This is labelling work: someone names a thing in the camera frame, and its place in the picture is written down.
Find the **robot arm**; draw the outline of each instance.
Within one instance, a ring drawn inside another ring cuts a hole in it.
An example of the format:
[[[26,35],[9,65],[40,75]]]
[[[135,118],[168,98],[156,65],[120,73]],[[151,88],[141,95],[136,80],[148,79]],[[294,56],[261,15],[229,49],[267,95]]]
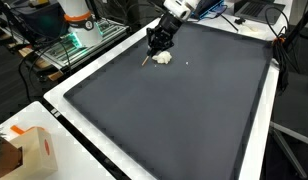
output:
[[[174,46],[173,36],[195,11],[201,0],[165,0],[167,12],[154,28],[147,29],[149,49],[147,56],[154,56],[158,51],[165,51]]]

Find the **black mat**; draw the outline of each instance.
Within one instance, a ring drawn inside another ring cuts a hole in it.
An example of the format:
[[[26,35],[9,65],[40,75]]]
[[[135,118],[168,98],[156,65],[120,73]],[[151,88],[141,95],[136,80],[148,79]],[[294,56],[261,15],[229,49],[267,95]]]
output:
[[[271,52],[191,24],[174,42],[171,64],[141,67],[144,38],[65,98],[158,179],[236,179]]]

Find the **floor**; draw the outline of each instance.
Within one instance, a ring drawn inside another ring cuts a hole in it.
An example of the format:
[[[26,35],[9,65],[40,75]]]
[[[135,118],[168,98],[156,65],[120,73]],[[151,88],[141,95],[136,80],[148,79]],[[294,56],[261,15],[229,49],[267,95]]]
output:
[[[300,9],[304,7],[305,2],[305,0],[294,1],[292,11],[294,15],[291,18],[291,24],[296,24],[297,17],[295,17],[295,14],[302,14]],[[300,39],[296,46],[296,52],[302,73],[308,75],[308,40]],[[24,85],[17,72],[20,61],[21,58],[0,47],[0,123],[28,105]],[[28,80],[28,71],[23,68],[23,72]],[[45,92],[57,85],[57,82],[39,83],[34,76],[32,78],[34,86],[38,90],[30,88],[30,93],[33,99],[38,101],[42,100],[42,95]],[[308,145],[288,136],[285,136],[285,139],[308,174]],[[263,180],[299,179],[271,135],[267,140],[262,169],[261,179]]]

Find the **table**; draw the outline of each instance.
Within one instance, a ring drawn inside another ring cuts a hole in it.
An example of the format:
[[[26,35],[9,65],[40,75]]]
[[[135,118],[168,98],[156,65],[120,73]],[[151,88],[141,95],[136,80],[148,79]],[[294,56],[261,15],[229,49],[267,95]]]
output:
[[[284,13],[289,17],[291,12],[292,0],[277,0],[276,2],[284,2],[284,4],[286,4]],[[225,14],[224,16],[232,22],[234,21],[234,19],[236,19],[231,15]],[[139,39],[143,38],[146,35],[146,28],[153,28],[157,25],[158,22],[159,19],[154,20],[146,27],[141,29],[139,32],[135,33],[130,38],[126,39],[125,41],[108,51],[106,54],[100,56],[91,64],[89,64],[88,66],[86,66],[85,68],[83,68],[82,70],[80,70],[79,72],[77,72],[76,74],[68,78],[66,81],[56,86],[54,89],[44,95],[44,98],[51,105],[53,105],[65,118],[67,118],[70,123],[76,126],[81,133],[83,133],[88,139],[90,139],[95,146],[97,146],[109,159],[111,159],[124,173],[126,173],[133,180],[149,180],[154,179],[154,177],[149,174],[144,168],[138,165],[125,152],[123,152],[116,144],[114,144],[108,137],[106,137],[101,131],[99,131],[93,124],[91,124],[73,106],[71,106],[71,104],[65,100],[63,95],[80,81],[94,73],[96,70],[101,68],[107,62],[111,61],[124,50],[128,49]],[[274,35],[272,35],[272,32],[270,32],[270,29],[266,24],[256,23],[252,21],[247,21],[246,23],[253,24],[253,26],[257,27],[259,31],[257,33],[247,32],[246,30],[242,30],[242,28],[245,27],[240,27],[240,34],[264,40],[274,39]],[[214,27],[217,29],[222,29],[229,32],[235,32],[233,27],[221,18],[206,21],[204,20],[199,22],[199,24]],[[284,21],[284,17],[281,16],[276,25],[274,26],[274,29],[278,31],[283,25],[286,25],[286,22]],[[267,78],[265,80],[265,85],[261,95],[259,107],[255,116],[249,142],[247,144],[245,158],[239,177],[240,180],[256,180],[260,177],[278,74],[279,71],[276,68],[275,63],[272,63]]]
[[[0,125],[6,139],[17,136],[10,127],[21,129],[40,126],[52,137],[58,171],[46,180],[115,178],[68,132],[39,102],[34,102]]]

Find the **metal stand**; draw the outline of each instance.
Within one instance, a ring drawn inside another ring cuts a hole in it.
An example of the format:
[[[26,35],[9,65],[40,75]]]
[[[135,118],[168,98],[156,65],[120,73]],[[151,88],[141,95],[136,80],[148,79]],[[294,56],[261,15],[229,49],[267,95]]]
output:
[[[298,173],[299,177],[301,179],[307,179],[307,174],[304,171],[303,167],[301,166],[300,162],[295,157],[293,151],[291,150],[290,146],[285,141],[284,137],[282,136],[282,133],[275,129],[275,127],[271,128],[270,133],[273,135],[273,138],[275,142],[279,145],[281,150],[284,152],[287,159],[290,161],[290,163],[295,168],[296,172]]]
[[[288,47],[292,44],[292,42],[294,42],[295,38],[299,35],[300,31],[306,26],[307,23],[308,23],[308,10],[304,14],[302,19],[297,23],[293,31],[285,39],[285,42],[283,44],[285,50],[287,50]]]

